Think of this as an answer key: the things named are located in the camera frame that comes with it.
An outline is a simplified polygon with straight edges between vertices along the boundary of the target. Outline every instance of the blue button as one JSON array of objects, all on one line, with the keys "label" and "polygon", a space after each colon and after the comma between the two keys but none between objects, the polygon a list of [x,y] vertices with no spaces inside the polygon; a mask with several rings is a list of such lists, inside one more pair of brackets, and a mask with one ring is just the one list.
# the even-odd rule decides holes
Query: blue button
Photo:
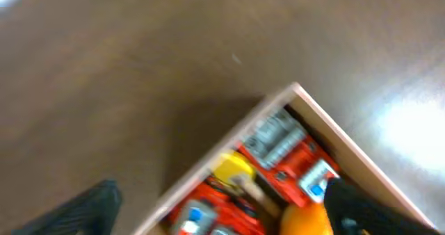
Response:
[{"label": "blue button", "polygon": [[190,209],[190,213],[188,213],[188,219],[190,221],[199,221],[202,217],[202,212],[198,208]]},{"label": "blue button", "polygon": [[315,196],[320,196],[320,195],[324,194],[324,190],[318,184],[317,185],[313,185],[311,187],[311,192]]}]

